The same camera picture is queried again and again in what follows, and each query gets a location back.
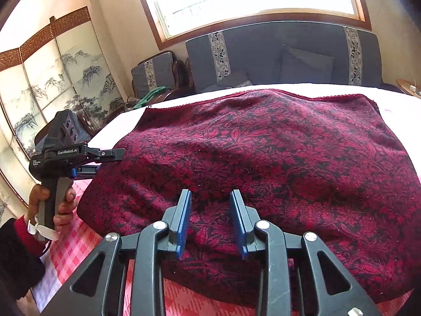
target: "finger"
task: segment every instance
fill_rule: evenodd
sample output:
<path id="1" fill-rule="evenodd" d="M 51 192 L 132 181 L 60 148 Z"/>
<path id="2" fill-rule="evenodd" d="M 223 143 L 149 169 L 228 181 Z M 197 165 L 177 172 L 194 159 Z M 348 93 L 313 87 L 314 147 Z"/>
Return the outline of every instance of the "finger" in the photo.
<path id="1" fill-rule="evenodd" d="M 60 214 L 60 215 L 54 216 L 54 224 L 56 226 L 67 225 L 72 220 L 73 220 L 73 213 L 70 213 L 70 214 Z"/>
<path id="2" fill-rule="evenodd" d="M 46 200 L 50 197 L 50 190 L 36 184 L 29 194 L 29 204 L 28 204 L 28 217 L 32 219 L 39 210 L 40 201 Z"/>
<path id="3" fill-rule="evenodd" d="M 61 202 L 58 206 L 59 214 L 68 214 L 73 212 L 77 207 L 77 202 L 75 200 L 71 202 Z"/>
<path id="4" fill-rule="evenodd" d="M 69 229 L 69 227 L 70 227 L 70 225 L 60 225 L 60 226 L 56 226 L 56 231 L 60 233 L 60 232 L 63 232 L 63 231 L 65 231 L 65 230 Z"/>
<path id="5" fill-rule="evenodd" d="M 76 198 L 76 191 L 72 187 L 70 187 L 66 191 L 66 198 L 65 198 L 65 200 L 67 202 L 72 202 L 75 198 Z"/>

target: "bed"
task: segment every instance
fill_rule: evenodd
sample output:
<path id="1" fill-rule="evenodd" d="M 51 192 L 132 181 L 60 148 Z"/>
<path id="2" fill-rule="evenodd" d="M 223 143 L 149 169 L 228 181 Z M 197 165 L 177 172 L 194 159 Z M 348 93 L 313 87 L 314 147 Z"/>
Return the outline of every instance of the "bed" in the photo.
<path id="1" fill-rule="evenodd" d="M 275 88 L 293 92 L 307 97 L 336 96 L 360 93 L 375 101 L 386 125 L 401 141 L 412 160 L 418 177 L 421 177 L 421 155 L 418 154 L 418 144 L 421 134 L 416 131 L 417 120 L 421 120 L 421 101 L 412 96 L 399 94 L 387 90 L 346 85 L 260 85 L 219 90 L 197 94 L 185 98 L 166 101 L 151 106 L 152 108 L 168 108 L 198 101 L 205 101 L 239 91 Z M 112 148 L 122 137 L 135 127 L 142 117 L 145 108 L 119 115 L 98 133 L 89 143 L 90 147 L 101 149 Z M 83 194 L 91 181 L 75 181 L 73 187 L 77 198 Z M 43 256 L 46 274 L 42 281 L 33 289 L 35 301 L 42 310 L 54 296 L 60 286 L 72 274 L 88 253 L 100 242 L 101 237 L 90 229 L 77 215 L 70 231 L 62 234 L 59 241 L 51 245 L 50 250 Z M 133 263 L 129 266 L 128 282 L 126 285 L 124 315 L 129 315 L 131 274 Z M 169 316 L 183 315 L 254 315 L 254 310 L 210 300 L 190 291 L 176 283 L 164 280 L 166 312 Z M 378 304 L 384 315 L 395 315 L 410 293 L 396 300 Z"/>

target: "blue gripper pad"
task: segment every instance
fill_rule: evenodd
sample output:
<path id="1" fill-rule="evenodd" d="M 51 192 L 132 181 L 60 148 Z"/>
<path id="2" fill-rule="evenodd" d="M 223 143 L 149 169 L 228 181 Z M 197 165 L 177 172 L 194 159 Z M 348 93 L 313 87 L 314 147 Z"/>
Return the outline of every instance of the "blue gripper pad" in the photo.
<path id="1" fill-rule="evenodd" d="M 178 200 L 173 219 L 169 230 L 169 242 L 175 245 L 177 259 L 183 255 L 186 246 L 187 230 L 189 229 L 190 214 L 192 213 L 192 193 L 188 189 L 183 189 Z"/>
<path id="2" fill-rule="evenodd" d="M 254 242 L 253 224 L 239 190 L 233 190 L 229 196 L 230 213 L 234 225 L 237 248 L 243 260 L 247 258 L 249 246 Z"/>

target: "sleeve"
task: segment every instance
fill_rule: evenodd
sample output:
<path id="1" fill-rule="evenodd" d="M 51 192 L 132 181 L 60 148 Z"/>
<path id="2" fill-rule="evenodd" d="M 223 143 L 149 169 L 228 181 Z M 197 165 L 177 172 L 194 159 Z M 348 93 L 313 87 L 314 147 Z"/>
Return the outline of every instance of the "sleeve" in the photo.
<path id="1" fill-rule="evenodd" d="M 24 297 L 45 273 L 37 256 L 42 250 L 40 253 L 39 247 L 32 242 L 37 240 L 33 237 L 21 240 L 20 236 L 25 234 L 18 235 L 22 221 L 10 219 L 0 228 L 0 279 L 16 300 Z"/>

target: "human hand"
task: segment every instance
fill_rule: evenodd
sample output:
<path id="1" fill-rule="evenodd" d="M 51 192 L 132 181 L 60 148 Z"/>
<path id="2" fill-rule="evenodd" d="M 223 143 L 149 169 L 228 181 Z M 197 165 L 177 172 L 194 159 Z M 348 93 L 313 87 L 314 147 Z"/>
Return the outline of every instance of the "human hand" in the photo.
<path id="1" fill-rule="evenodd" d="M 29 206 L 28 212 L 24 216 L 26 224 L 31 221 L 32 224 L 35 224 L 35 215 L 39 211 L 40 201 L 44 201 L 50 197 L 50 190 L 45 188 L 42 185 L 36 184 L 29 194 Z M 76 192 L 71 187 L 66 191 L 64 201 L 58 207 L 58 214 L 54 216 L 54 224 L 56 225 L 56 230 L 62 232 L 69 228 L 71 221 L 73 220 L 73 210 L 76 209 L 77 202 L 74 200 L 76 198 Z"/>

